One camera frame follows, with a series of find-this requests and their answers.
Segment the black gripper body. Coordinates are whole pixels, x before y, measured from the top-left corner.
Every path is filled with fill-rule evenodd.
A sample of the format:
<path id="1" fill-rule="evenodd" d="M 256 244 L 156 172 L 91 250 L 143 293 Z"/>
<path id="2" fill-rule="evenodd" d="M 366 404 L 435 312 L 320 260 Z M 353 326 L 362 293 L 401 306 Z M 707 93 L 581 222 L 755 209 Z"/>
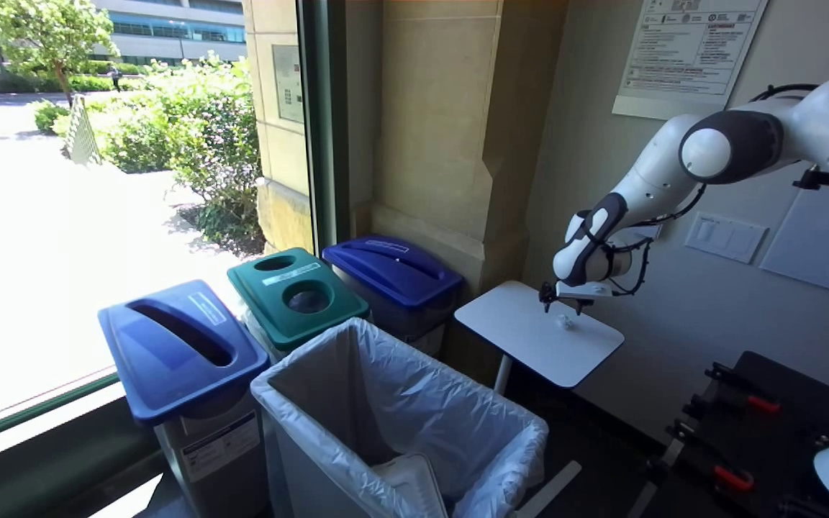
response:
<path id="1" fill-rule="evenodd" d="M 615 296 L 614 287 L 607 287 L 604 283 L 585 283 L 585 284 L 545 283 L 542 287 L 555 287 L 555 303 L 575 303 L 575 300 L 597 303 L 597 300 Z"/>

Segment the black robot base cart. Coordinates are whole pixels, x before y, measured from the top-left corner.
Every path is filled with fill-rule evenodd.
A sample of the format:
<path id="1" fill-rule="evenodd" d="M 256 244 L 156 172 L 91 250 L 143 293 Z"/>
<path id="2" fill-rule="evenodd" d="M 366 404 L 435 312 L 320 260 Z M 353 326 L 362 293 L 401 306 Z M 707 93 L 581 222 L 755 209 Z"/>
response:
<path id="1" fill-rule="evenodd" d="M 829 386 L 758 350 L 745 350 L 729 369 L 778 396 L 779 411 L 755 411 L 707 378 L 666 427 L 669 445 L 647 460 L 644 486 L 624 518 L 829 518 L 829 493 L 813 466 L 829 445 Z M 726 493 L 702 466 L 692 466 L 686 443 L 671 435 L 677 419 L 748 468 L 755 490 Z"/>

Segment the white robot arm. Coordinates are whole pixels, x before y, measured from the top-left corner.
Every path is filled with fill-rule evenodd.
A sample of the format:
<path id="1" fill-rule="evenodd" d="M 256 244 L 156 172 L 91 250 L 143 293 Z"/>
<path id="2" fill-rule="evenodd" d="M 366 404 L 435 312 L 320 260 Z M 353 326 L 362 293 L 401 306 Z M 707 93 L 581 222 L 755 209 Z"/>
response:
<path id="1" fill-rule="evenodd" d="M 552 253 L 552 283 L 538 287 L 538 303 L 585 309 L 635 293 L 614 284 L 634 253 L 634 244 L 610 241 L 615 230 L 677 218 L 693 189 L 745 181 L 791 162 L 829 175 L 829 80 L 769 87 L 730 110 L 669 117 L 623 181 L 569 217 Z"/>

